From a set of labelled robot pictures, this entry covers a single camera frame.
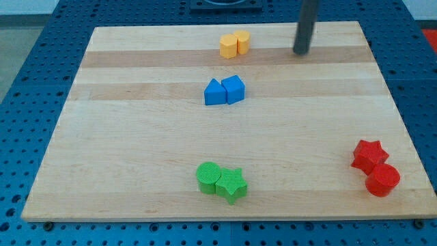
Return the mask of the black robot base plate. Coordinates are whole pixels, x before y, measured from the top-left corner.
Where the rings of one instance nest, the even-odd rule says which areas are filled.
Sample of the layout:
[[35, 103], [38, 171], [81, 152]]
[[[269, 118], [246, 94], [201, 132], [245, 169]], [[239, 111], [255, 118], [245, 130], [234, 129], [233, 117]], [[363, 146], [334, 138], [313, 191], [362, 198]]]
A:
[[262, 10], [262, 0], [189, 0], [191, 12]]

